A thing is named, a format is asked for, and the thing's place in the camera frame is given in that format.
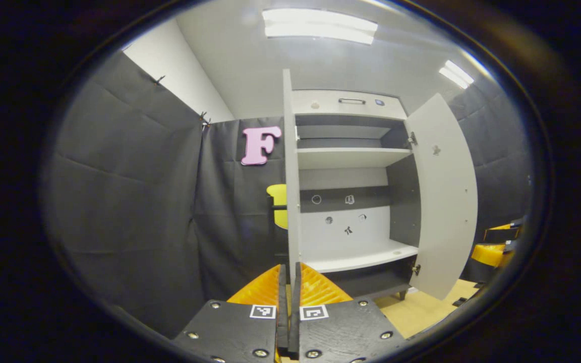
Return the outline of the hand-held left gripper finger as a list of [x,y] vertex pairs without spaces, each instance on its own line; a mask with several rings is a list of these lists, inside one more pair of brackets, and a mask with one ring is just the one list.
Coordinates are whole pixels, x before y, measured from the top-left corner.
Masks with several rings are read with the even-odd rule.
[[302,262],[295,272],[289,353],[299,362],[383,362],[406,346],[373,299],[351,297]]
[[286,266],[227,300],[210,299],[171,342],[193,362],[279,362],[288,346]]

